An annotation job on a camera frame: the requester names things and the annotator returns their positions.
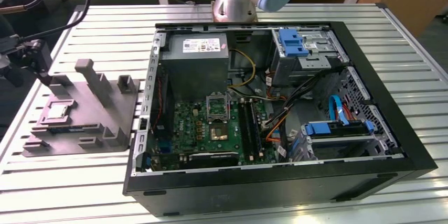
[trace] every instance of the electronic component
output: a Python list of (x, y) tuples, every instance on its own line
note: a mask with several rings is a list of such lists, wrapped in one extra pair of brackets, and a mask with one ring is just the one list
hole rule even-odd
[(161, 67), (175, 102), (197, 102), (226, 91), (229, 51), (223, 33), (173, 35), (161, 45)]
[(53, 104), (47, 110), (46, 119), (61, 119), (65, 117), (67, 106)]
[(191, 169), (235, 166), (238, 165), (238, 157), (237, 152), (194, 153), (187, 155), (185, 167)]
[(227, 127), (226, 123), (211, 123), (209, 126), (209, 139), (211, 141), (227, 139)]
[(225, 121), (229, 119), (226, 95), (211, 93), (206, 96), (206, 120)]

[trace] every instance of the aluminum extrusion table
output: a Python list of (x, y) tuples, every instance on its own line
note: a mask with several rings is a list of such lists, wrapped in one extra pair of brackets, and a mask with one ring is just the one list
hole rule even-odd
[[(79, 15), (74, 12), (70, 21)], [(387, 9), (375, 5), (287, 5), (259, 21), (343, 21), (438, 169), (354, 202), (157, 219), (121, 194), (129, 151), (22, 157), (22, 143), (49, 90), (34, 83), (0, 143), (0, 223), (409, 223), (448, 220), (448, 75)], [(210, 22), (210, 6), (91, 6), (53, 49), (51, 73), (94, 61), (107, 80), (143, 79), (155, 23)]]

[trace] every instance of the wire bundle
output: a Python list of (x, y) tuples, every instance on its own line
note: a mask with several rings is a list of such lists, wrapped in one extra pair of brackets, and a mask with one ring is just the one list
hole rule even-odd
[(294, 91), (290, 93), (289, 98), (286, 99), (286, 101), (282, 104), (282, 109), (279, 112), (277, 112), (277, 114), (265, 122), (265, 124), (270, 124), (273, 121), (278, 120), (277, 123), (274, 124), (274, 126), (271, 127), (265, 139), (266, 141), (275, 141), (278, 142), (279, 140), (275, 140), (274, 138), (270, 138), (273, 131), (275, 130), (275, 128), (279, 127), (279, 125), (282, 124), (286, 116), (287, 116), (287, 112), (291, 108), (291, 106), (294, 105), (294, 102), (299, 99), (299, 97), (306, 94), (311, 88), (314, 87), (317, 81), (319, 80), (321, 77), (323, 77), (325, 75), (338, 72), (343, 69), (345, 67), (335, 67), (333, 69), (327, 69), (327, 70), (322, 70), (321, 72), (318, 72), (315, 75), (313, 75), (295, 89)]

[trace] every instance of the blue plastic clip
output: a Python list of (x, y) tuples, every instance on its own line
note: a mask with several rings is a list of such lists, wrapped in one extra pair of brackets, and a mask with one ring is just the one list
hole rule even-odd
[(347, 122), (347, 120), (345, 118), (345, 115), (343, 115), (342, 102), (341, 102), (341, 99), (339, 99), (338, 95), (335, 95), (335, 94), (333, 94), (329, 97), (329, 104), (327, 104), (329, 120), (335, 120), (333, 103), (335, 103), (337, 116), (338, 116), (338, 119), (342, 121), (342, 125), (349, 125), (349, 122)]
[(298, 143), (299, 143), (298, 138), (295, 138), (295, 140), (294, 140), (294, 142), (293, 142), (293, 144), (291, 144), (290, 151), (289, 151), (289, 157), (291, 156), (293, 151), (294, 151), (294, 149), (295, 149)]
[(294, 29), (278, 29), (279, 43), (285, 49), (285, 56), (307, 56), (307, 50), (302, 47), (302, 38)]
[(310, 126), (317, 135), (330, 133), (327, 123), (310, 123)]
[(311, 134), (314, 134), (313, 127), (310, 126), (310, 124), (305, 125), (305, 131), (306, 131), (306, 135), (307, 136), (310, 136)]
[(371, 134), (373, 131), (374, 131), (374, 125), (373, 125), (373, 123), (371, 123), (369, 120), (366, 120), (366, 121), (363, 122), (363, 124), (365, 124), (365, 127), (366, 127), (369, 133)]

